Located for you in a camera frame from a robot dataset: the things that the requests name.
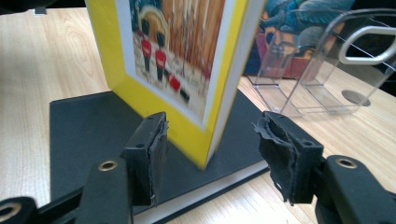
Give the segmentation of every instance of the black platform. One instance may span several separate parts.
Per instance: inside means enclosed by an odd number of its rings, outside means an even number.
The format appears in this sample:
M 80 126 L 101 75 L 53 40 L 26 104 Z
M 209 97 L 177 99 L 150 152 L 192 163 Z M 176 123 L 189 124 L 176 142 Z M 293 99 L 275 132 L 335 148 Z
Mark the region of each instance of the black platform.
M 244 175 L 241 173 L 244 169 L 265 163 L 258 150 L 260 138 L 252 126 L 260 115 L 261 111 L 243 93 L 238 92 L 218 152 L 205 171 L 198 169 L 170 144 L 163 169 L 160 203 L 169 202 L 236 172 Z M 111 91 L 52 102 L 51 199 L 57 199 L 82 187 L 93 163 L 118 157 L 141 120 L 140 116 Z M 255 168 L 253 173 L 250 171 L 249 175 L 243 176 L 241 180 L 230 184 L 231 186 L 222 185 L 211 196 L 205 196 L 182 210 L 177 209 L 176 213 L 172 212 L 173 216 L 188 211 L 266 170 L 265 164 L 259 169 Z M 134 214 L 147 209 L 134 207 Z

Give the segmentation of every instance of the wooden surface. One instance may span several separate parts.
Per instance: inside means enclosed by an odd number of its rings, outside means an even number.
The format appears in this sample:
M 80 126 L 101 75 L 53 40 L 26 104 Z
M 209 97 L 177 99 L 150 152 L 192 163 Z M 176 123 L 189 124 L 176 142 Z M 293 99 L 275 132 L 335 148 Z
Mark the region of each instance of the wooden surface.
M 240 90 L 265 109 L 245 78 Z M 0 200 L 50 201 L 49 103 L 101 91 L 108 88 L 85 8 L 0 17 Z M 396 98 L 377 91 L 371 103 L 348 116 L 293 120 L 325 146 L 325 156 L 362 161 L 396 192 Z M 171 223 L 316 223 L 316 217 L 312 204 L 283 203 L 267 173 Z

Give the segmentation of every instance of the clear plastic stand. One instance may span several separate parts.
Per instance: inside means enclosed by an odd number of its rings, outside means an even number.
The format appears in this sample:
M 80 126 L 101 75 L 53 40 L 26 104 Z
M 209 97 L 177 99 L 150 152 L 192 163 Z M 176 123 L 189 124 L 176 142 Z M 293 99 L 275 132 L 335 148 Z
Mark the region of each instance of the clear plastic stand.
M 396 10 L 339 14 L 295 10 L 283 20 L 295 19 L 294 26 L 283 22 L 265 30 L 267 51 L 252 82 L 271 111 L 351 113 L 369 105 L 369 97 L 394 73 Z

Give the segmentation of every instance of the wooden table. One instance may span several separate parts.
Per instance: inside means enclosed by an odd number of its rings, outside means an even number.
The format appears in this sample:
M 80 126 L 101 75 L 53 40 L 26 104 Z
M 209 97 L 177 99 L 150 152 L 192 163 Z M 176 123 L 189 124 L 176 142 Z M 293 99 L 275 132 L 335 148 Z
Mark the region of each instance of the wooden table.
M 248 80 L 239 89 L 265 109 Z M 108 91 L 85 8 L 0 17 L 0 200 L 50 201 L 49 103 Z M 325 156 L 362 161 L 396 191 L 396 99 L 382 91 L 358 112 L 293 119 L 325 146 Z M 313 204 L 283 203 L 269 174 L 205 203 L 171 223 L 316 223 Z

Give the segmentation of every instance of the yellow book cover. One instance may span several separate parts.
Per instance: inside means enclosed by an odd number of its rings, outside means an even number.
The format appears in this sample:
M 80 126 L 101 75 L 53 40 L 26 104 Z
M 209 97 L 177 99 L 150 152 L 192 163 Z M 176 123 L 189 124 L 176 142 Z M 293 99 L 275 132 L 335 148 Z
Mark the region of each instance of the yellow book cover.
M 227 121 L 263 1 L 87 0 L 108 87 L 205 168 Z

